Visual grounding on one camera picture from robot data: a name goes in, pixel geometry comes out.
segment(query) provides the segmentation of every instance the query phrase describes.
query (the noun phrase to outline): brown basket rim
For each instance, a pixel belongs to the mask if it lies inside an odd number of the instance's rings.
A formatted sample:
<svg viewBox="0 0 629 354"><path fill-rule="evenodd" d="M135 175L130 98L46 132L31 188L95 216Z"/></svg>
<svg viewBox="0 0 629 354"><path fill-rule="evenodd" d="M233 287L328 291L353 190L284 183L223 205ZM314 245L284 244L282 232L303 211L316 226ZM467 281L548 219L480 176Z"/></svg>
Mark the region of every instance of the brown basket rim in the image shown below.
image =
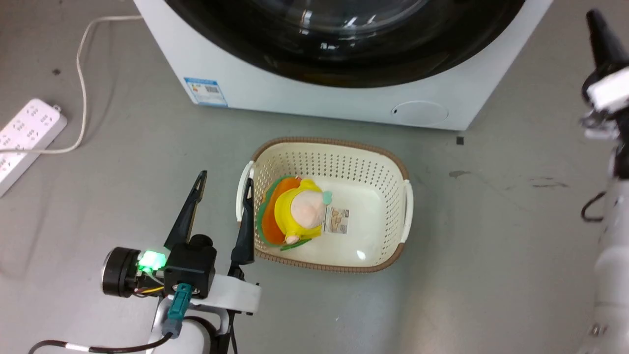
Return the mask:
<svg viewBox="0 0 629 354"><path fill-rule="evenodd" d="M268 142L262 144L262 146L260 146L255 151L255 153L253 154L251 160L254 161L254 162L257 161L257 159L260 157L260 155L262 155L262 153L264 151L266 151L268 148L270 148L270 147L272 147L274 145L283 144L283 143L286 143L286 142L303 142L303 143L311 143L311 144L338 145L338 146L353 147L355 149L361 149L361 150L375 152L377 154L384 155L384 156L388 157L389 159L391 159L396 165L398 165L398 168L399 168L400 172L402 173L402 178L404 178L405 180L409 179L408 178L408 170L406 169L406 166L392 152L390 152L390 151L388 151L386 149L383 149L381 147L367 145L367 144L361 144L359 142L352 142L352 141L347 141L347 140L316 138L316 137L283 137L283 138L277 138L277 139L269 140ZM295 261L295 260L289 260L288 258L278 257L278 256L275 256L273 254L262 252L262 251L260 251L258 249L255 250L255 255L257 257L259 257L259 258L264 259L264 260L279 262L279 263L282 263L282 264L285 264L285 265L290 265L290 266L298 266L298 267L301 267L301 268L308 268L308 269L315 269L315 270L324 270L324 271L334 271L334 272L337 272L337 273L374 273L376 271L381 271L381 270L391 266L395 261L398 260L398 258L402 254L402 250L403 249L404 249L404 243L399 243L398 247L395 250L395 252L393 252L391 257L389 257L386 261L384 261L381 264L376 265L376 266L366 266L366 267L360 267L360 266L331 266L331 265L320 265L320 264L317 264L317 263Z"/></svg>

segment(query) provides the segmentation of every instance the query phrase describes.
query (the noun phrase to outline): white washing machine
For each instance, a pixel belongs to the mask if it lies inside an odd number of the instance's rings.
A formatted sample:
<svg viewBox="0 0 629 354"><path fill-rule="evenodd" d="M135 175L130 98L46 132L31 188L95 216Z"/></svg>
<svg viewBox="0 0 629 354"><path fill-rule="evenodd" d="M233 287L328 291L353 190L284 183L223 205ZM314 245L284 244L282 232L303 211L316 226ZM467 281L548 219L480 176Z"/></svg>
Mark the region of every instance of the white washing machine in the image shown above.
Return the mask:
<svg viewBox="0 0 629 354"><path fill-rule="evenodd" d="M552 0L135 0L198 105L465 130Z"/></svg>

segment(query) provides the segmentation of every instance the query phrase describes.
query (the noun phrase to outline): basket handle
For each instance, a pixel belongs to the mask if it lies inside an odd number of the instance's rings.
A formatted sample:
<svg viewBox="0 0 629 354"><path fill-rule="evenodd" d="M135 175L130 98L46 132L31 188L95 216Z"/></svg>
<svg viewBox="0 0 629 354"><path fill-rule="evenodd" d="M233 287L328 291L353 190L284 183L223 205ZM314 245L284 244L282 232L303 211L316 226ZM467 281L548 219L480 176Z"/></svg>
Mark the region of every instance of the basket handle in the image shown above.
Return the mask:
<svg viewBox="0 0 629 354"><path fill-rule="evenodd" d="M242 170L240 181L238 182L238 191L236 192L236 220L238 222L242 221L242 198L246 190L248 178L253 179L253 161L249 161L245 169Z"/></svg>
<svg viewBox="0 0 629 354"><path fill-rule="evenodd" d="M413 206L415 201L413 198L413 187L409 180L404 180L404 190L406 192L406 215L404 216L404 230L402 230L402 238L400 243L405 243L411 232L411 222L413 221Z"/></svg>

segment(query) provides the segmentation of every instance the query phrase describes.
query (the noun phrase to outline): green light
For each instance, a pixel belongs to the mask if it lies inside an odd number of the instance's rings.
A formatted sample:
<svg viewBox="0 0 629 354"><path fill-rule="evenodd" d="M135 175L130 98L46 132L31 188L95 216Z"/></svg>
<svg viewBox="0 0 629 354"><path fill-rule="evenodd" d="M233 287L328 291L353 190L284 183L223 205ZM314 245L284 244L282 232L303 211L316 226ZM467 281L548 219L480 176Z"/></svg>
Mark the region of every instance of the green light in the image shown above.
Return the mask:
<svg viewBox="0 0 629 354"><path fill-rule="evenodd" d="M166 255L155 251L146 251L138 262L138 268L148 268L153 271L166 265Z"/></svg>

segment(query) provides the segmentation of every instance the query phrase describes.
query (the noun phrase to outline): qr code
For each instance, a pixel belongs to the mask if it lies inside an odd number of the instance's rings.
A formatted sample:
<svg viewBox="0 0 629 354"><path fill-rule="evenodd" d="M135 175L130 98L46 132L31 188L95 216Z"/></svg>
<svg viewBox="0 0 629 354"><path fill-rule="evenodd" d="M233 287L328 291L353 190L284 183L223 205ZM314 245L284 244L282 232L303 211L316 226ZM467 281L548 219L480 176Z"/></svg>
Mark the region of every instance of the qr code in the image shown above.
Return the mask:
<svg viewBox="0 0 629 354"><path fill-rule="evenodd" d="M205 90L209 93L220 93L216 86L205 86Z"/></svg>

